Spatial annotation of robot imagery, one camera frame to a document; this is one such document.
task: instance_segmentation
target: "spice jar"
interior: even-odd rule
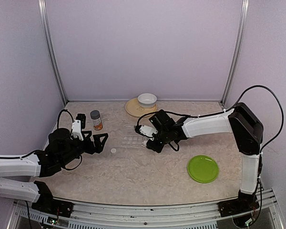
[[[98,110],[91,111],[90,117],[92,119],[94,129],[101,130],[103,128],[103,124],[101,121],[100,112]]]

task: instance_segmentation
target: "countertop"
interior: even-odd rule
[[[179,152],[165,146],[158,154],[143,146],[126,147],[124,136],[137,118],[127,114],[126,102],[74,102],[68,109],[75,118],[87,116],[86,128],[93,130],[90,111],[99,110],[103,129],[93,134],[108,133],[104,151],[83,154],[82,164],[73,171],[62,170],[45,182],[55,197],[115,205],[173,205],[198,203],[236,197],[241,183],[241,154],[233,134],[198,136],[180,142]],[[211,102],[157,102],[158,110],[203,115],[218,112],[221,107]],[[61,116],[60,127],[71,129],[68,114]],[[145,118],[142,124],[151,125]],[[218,178],[208,184],[194,181],[187,172],[188,161],[196,155],[212,157],[219,166]],[[68,168],[79,163],[72,161]]]

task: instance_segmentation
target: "metal frame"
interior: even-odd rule
[[[122,206],[71,200],[74,203],[71,217],[59,217],[59,223],[55,227],[64,229],[212,228],[219,220],[245,214],[221,218],[217,205],[219,201],[170,206]],[[23,201],[14,202],[13,207],[8,229],[15,229],[19,216],[27,218],[26,204]],[[275,229],[284,229],[282,215],[272,189],[263,191],[262,208],[270,209]],[[48,217],[56,218],[54,215],[33,209],[30,209],[30,216],[31,220],[38,222],[42,220],[45,222]]]
[[[58,71],[58,66],[57,66],[57,62],[56,62],[56,58],[55,58],[54,48],[53,48],[53,44],[52,44],[52,40],[51,40],[50,27],[49,27],[49,22],[48,22],[46,2],[45,2],[45,0],[38,0],[38,3],[39,3],[40,15],[41,15],[41,22],[42,22],[43,31],[44,31],[45,38],[46,38],[47,48],[48,48],[48,52],[49,52],[54,76],[55,76],[55,81],[56,81],[56,84],[58,87],[58,91],[59,91],[59,94],[61,97],[61,101],[62,101],[63,105],[65,106],[68,103],[68,99],[67,99],[66,92],[64,90],[62,81],[61,81],[61,76],[60,76],[60,73]]]
[[[240,50],[241,50],[243,36],[244,36],[244,31],[245,31],[245,23],[246,23],[246,20],[247,20],[248,8],[249,8],[249,0],[243,0],[242,12],[241,12],[239,26],[238,26],[236,46],[235,46],[235,49],[234,49],[232,64],[231,64],[231,67],[230,67],[228,80],[227,80],[227,83],[225,85],[224,94],[223,94],[223,97],[221,99],[221,104],[223,106],[225,106],[225,103],[226,103],[226,101],[228,99],[228,96],[229,96],[229,93],[230,93],[230,90],[231,90],[231,86],[232,86],[232,82],[233,82],[233,79],[234,79],[236,66],[237,66],[237,62],[238,62],[238,57],[239,57],[239,53],[240,53]]]

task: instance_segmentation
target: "white bowl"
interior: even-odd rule
[[[138,96],[138,101],[141,107],[151,108],[155,106],[157,102],[157,96],[150,93],[144,93]]]

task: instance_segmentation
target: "jar lid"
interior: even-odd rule
[[[100,112],[98,110],[94,110],[90,112],[91,119],[98,119],[101,117]]]

